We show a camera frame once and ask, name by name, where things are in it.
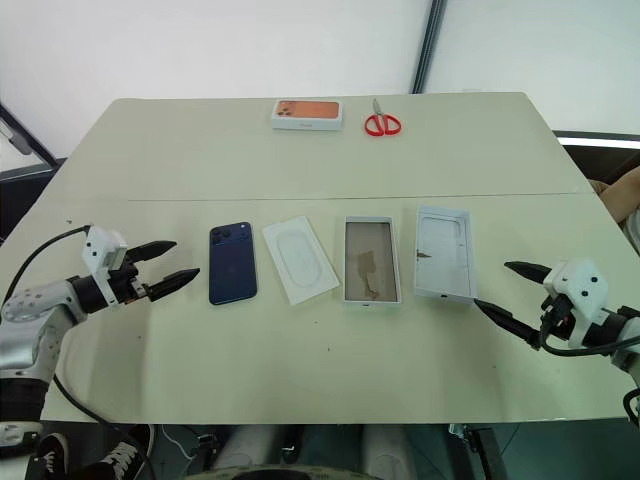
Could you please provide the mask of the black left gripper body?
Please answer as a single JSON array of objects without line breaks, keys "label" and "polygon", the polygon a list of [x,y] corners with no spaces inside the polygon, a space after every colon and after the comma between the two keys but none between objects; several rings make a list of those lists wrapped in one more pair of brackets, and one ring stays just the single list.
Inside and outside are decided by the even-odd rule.
[{"label": "black left gripper body", "polygon": [[109,285],[120,304],[128,304],[148,295],[146,286],[138,279],[138,262],[143,261],[139,253],[128,252],[120,267],[109,271]]}]

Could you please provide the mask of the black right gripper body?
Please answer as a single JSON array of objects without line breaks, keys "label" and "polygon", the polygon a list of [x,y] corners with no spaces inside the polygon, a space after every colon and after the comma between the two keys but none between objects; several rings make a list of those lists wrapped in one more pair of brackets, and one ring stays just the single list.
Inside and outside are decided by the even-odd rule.
[{"label": "black right gripper body", "polygon": [[549,336],[568,341],[573,332],[573,304],[565,294],[548,295],[541,304],[541,327],[538,347],[542,348]]}]

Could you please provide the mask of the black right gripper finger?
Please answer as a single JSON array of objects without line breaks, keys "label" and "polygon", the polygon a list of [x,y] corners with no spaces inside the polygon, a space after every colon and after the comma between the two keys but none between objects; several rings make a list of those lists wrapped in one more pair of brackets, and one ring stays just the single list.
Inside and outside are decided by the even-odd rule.
[{"label": "black right gripper finger", "polygon": [[498,327],[523,340],[531,348],[540,347],[540,332],[515,319],[511,312],[480,299],[475,299],[474,304]]},{"label": "black right gripper finger", "polygon": [[545,278],[552,271],[551,268],[544,265],[524,261],[507,261],[504,266],[521,277],[540,285],[544,283]]}]

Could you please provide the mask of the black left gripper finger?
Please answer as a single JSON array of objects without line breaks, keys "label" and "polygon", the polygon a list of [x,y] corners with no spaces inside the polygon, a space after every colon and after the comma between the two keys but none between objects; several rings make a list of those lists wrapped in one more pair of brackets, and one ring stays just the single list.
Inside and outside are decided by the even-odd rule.
[{"label": "black left gripper finger", "polygon": [[147,286],[147,298],[157,301],[166,297],[190,283],[200,273],[199,268],[185,269],[177,271],[164,277],[161,281]]},{"label": "black left gripper finger", "polygon": [[131,261],[148,261],[164,255],[177,245],[175,241],[158,240],[152,241],[130,250]]}]

